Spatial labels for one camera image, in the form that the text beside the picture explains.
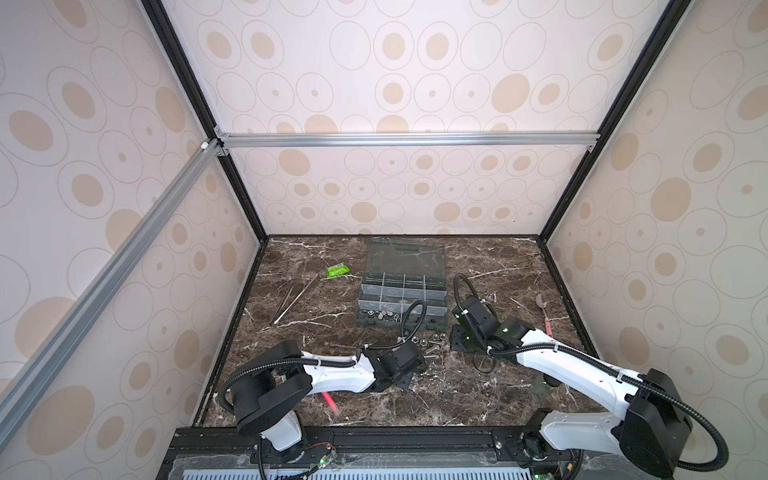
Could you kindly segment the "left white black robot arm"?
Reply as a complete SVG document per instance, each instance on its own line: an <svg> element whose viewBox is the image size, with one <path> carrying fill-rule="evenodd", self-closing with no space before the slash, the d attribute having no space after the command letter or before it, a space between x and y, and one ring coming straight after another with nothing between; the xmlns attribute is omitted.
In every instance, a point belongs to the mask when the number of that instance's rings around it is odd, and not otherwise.
<svg viewBox="0 0 768 480"><path fill-rule="evenodd" d="M305 397L337 391L381 393L407 389L427 361L414 343L364 346L351 356L305 352L283 341L241 365L221 385L216 401L235 417L238 433L260 437L285 452L304 442L295 408Z"/></svg>

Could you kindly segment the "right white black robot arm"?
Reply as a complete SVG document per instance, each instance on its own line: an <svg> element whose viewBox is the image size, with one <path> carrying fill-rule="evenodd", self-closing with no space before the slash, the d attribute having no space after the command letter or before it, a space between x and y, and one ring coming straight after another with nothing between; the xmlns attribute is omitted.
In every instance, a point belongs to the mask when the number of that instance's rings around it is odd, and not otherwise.
<svg viewBox="0 0 768 480"><path fill-rule="evenodd" d="M727 464L730 452L724 436L681 400L663 372L622 369L522 320L500 321L495 310L476 296L457 301L453 315L469 348L536 370L605 410L546 412L533 423L537 429L529 437L532 444L621 455L658 478L670 478L677 469L712 472Z"/></svg>

